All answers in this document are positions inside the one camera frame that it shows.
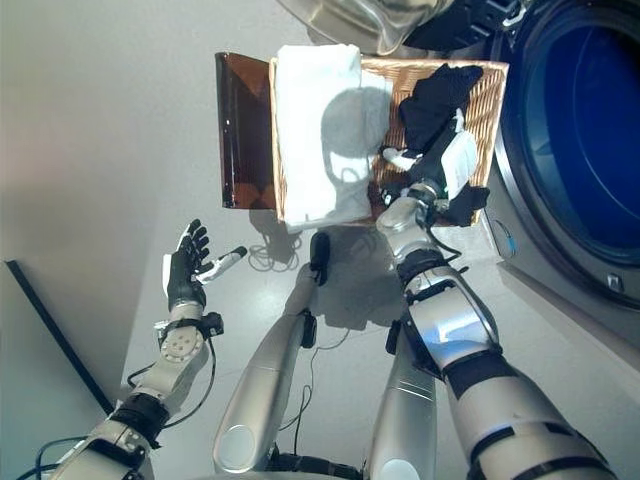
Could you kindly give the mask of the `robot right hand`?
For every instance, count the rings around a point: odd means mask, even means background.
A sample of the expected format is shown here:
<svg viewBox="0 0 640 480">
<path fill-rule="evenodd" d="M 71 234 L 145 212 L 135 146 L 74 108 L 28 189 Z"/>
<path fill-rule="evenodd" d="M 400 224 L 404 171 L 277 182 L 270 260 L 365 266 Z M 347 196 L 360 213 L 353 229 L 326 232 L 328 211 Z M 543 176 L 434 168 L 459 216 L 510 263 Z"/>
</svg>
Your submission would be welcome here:
<svg viewBox="0 0 640 480">
<path fill-rule="evenodd" d="M 383 159 L 405 172 L 411 183 L 433 186 L 438 198 L 453 200 L 476 170 L 478 153 L 474 135 L 465 129 L 465 115 L 457 108 L 444 131 L 426 151 L 382 149 Z"/>
</svg>

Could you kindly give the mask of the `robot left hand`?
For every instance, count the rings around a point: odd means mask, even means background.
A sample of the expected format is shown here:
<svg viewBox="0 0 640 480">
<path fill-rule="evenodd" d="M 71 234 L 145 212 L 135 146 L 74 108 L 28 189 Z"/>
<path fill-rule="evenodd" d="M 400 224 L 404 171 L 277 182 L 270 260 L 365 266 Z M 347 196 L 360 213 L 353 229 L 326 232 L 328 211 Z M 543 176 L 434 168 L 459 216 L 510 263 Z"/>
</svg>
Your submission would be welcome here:
<svg viewBox="0 0 640 480">
<path fill-rule="evenodd" d="M 199 219 L 192 220 L 179 237 L 176 249 L 163 255 L 162 287 L 168 310 L 185 303 L 206 306 L 204 286 L 221 277 L 248 253 L 244 246 L 209 259 L 207 228 Z"/>
</svg>

